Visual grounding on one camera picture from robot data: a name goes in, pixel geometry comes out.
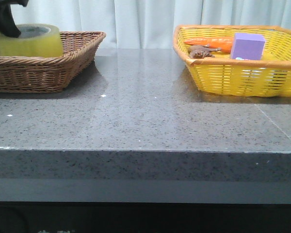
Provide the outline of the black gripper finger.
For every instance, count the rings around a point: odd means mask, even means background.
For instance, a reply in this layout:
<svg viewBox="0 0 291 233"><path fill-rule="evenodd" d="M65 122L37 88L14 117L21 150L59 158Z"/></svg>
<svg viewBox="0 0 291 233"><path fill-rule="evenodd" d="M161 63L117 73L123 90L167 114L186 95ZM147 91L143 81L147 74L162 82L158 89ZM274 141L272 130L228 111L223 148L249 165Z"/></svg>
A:
<svg viewBox="0 0 291 233"><path fill-rule="evenodd" d="M28 2L28 0L0 0L0 33L11 38L18 38L21 35L14 22L11 5L26 7Z"/></svg>

